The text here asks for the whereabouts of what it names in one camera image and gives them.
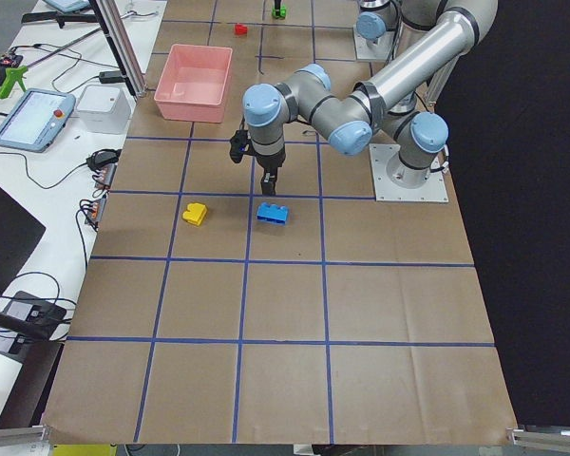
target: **robotic arm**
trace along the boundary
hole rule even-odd
[[[285,161],[283,125],[299,116],[344,155],[358,154],[384,130],[401,145],[389,175],[403,187],[421,186],[448,131],[438,115],[415,111],[414,90],[431,76],[432,86],[443,86],[457,58],[484,39],[497,7],[498,0],[403,0],[397,57],[344,100],[331,94],[330,78],[317,64],[282,83],[251,86],[243,97],[250,145],[245,150],[239,130],[231,158],[255,156],[264,169],[262,193],[274,195]]]

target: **blue block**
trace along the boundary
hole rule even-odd
[[[259,221],[267,221],[275,225],[284,225],[287,223],[288,216],[289,208],[287,206],[277,206],[276,204],[262,202],[257,208],[257,219]]]

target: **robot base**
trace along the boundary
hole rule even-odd
[[[385,63],[389,56],[394,31],[387,31],[382,35],[377,43],[369,42],[357,32],[356,25],[352,26],[352,36],[354,37],[354,49],[358,62],[381,62]]]
[[[393,182],[387,174],[387,163],[399,152],[398,144],[370,144],[371,173],[376,201],[390,202],[449,202],[442,173],[430,174],[427,183],[420,188],[404,188]],[[439,167],[435,159],[433,168]]]

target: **pink bin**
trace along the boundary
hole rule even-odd
[[[173,45],[154,101],[165,119],[211,122],[224,118],[230,86],[229,47]]]

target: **yellow object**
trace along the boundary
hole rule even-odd
[[[203,219],[207,215],[207,206],[200,202],[191,202],[187,205],[185,212],[181,216],[188,223],[200,226]]]
[[[53,456],[116,456],[116,447],[110,445],[56,445]]]

